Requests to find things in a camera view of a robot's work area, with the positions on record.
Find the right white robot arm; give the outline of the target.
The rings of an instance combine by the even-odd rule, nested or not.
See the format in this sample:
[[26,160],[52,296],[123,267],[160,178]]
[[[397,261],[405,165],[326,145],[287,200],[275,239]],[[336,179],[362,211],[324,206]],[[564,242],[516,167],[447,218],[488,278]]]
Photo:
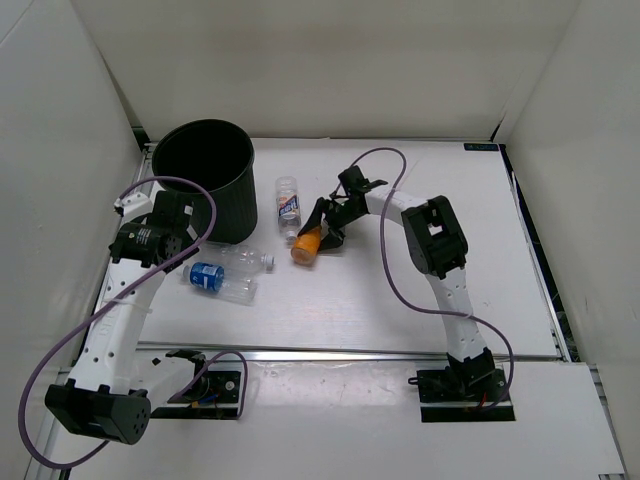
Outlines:
[[341,172],[339,182],[342,196],[334,193],[317,199],[291,248],[294,262],[309,266],[318,253],[341,247],[346,225],[365,215],[401,226],[411,261],[429,282],[443,318],[450,390],[460,399],[476,397],[486,388],[495,363],[471,319],[465,272],[468,243],[449,200],[391,192],[385,181],[368,180],[357,166]]

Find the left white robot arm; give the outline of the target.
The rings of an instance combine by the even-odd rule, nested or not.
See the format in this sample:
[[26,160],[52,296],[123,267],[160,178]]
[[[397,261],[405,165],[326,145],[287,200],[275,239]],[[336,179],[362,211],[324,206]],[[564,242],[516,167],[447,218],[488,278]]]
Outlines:
[[188,400],[208,392],[209,375],[187,358],[135,357],[166,273],[160,271],[139,286],[134,281],[196,239],[188,196],[163,191],[148,206],[148,214],[129,215],[110,247],[105,298],[113,307],[91,326],[67,382],[47,390],[46,407],[72,434],[133,445],[153,411],[177,392]]

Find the orange plastic bottle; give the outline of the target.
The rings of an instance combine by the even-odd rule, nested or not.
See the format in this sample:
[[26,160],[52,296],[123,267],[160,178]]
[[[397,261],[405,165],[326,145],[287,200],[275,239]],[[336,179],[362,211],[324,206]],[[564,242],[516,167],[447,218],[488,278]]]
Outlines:
[[293,261],[302,266],[311,265],[317,257],[321,236],[322,228],[320,226],[301,230],[291,248]]

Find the white label clear bottle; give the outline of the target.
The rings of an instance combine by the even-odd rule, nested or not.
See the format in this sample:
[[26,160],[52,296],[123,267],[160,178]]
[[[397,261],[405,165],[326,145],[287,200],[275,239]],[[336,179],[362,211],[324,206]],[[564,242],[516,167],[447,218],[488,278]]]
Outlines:
[[301,228],[301,211],[297,181],[284,176],[276,180],[277,220],[280,233],[288,243],[297,238]]

